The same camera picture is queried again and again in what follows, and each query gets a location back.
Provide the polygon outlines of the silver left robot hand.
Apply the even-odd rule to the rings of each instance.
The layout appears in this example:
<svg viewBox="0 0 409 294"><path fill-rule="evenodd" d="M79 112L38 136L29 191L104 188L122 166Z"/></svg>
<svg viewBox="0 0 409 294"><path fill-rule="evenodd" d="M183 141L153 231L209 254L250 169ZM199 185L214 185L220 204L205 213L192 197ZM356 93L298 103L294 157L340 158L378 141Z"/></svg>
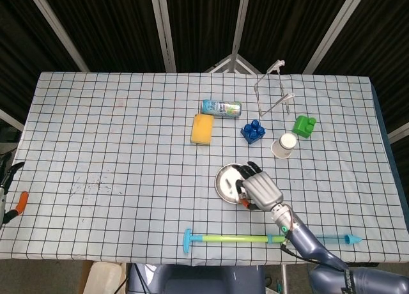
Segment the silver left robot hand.
<svg viewBox="0 0 409 294"><path fill-rule="evenodd" d="M5 211L6 198L12 184L13 177L15 173L25 164L25 162L19 162L6 170L6 164L11 159L11 155L11 152L7 152L1 157L1 227L4 224L9 223L17 216L23 214L29 197L28 192L22 192L16 207L8 212Z"/></svg>

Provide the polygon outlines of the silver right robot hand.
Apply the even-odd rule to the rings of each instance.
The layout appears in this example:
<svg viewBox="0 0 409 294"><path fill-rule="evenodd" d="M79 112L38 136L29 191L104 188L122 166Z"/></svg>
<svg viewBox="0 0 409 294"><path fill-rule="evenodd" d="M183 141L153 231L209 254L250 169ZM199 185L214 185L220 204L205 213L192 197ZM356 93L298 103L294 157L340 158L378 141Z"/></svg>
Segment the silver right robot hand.
<svg viewBox="0 0 409 294"><path fill-rule="evenodd" d="M250 211L270 212L283 202L283 194L271 177L257 164L248 161L245 165L234 164L242 180L235 182L236 191L241 204Z"/></svg>

